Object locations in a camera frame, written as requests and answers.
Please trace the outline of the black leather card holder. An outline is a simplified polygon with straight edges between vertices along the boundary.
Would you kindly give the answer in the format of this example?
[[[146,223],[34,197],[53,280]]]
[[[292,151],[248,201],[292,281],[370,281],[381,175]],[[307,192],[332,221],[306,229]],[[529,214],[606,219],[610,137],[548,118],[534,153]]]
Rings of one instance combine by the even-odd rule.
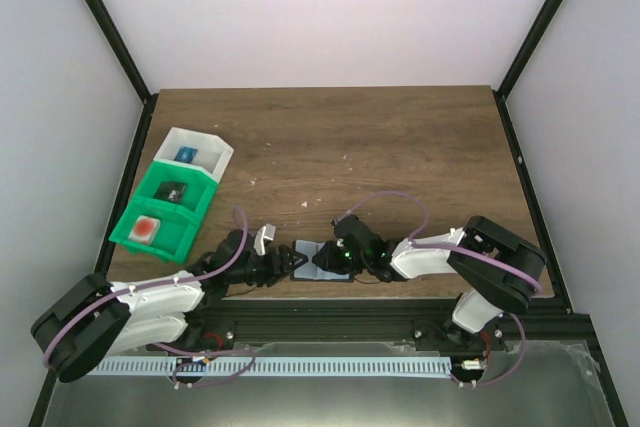
[[[301,282],[352,282],[353,278],[349,274],[336,274],[321,269],[312,262],[312,258],[325,245],[324,242],[313,242],[297,239],[293,243],[294,249],[307,256],[308,261],[296,268],[290,275],[291,281]]]

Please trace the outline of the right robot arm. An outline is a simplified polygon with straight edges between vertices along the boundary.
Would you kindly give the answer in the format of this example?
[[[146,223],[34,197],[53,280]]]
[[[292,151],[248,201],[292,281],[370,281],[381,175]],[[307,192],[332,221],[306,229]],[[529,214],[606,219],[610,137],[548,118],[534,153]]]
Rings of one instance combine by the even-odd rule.
[[[472,346],[486,325],[502,314],[522,314],[542,291],[547,257],[534,244],[483,216],[423,239],[385,240],[355,215],[333,223],[333,241],[310,261],[319,269],[354,277],[364,271],[385,283],[457,274],[469,285],[444,325],[447,343]]]

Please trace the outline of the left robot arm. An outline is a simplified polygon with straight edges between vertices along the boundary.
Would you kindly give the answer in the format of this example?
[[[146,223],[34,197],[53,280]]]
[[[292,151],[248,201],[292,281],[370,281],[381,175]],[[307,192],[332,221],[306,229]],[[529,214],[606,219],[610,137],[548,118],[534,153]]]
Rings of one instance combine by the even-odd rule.
[[[307,255],[270,242],[267,233],[233,230],[214,251],[166,277],[110,282],[102,273],[85,276],[31,326],[44,365],[69,383],[104,358],[137,347],[197,349],[205,329],[197,311],[234,284],[271,287],[307,262]]]

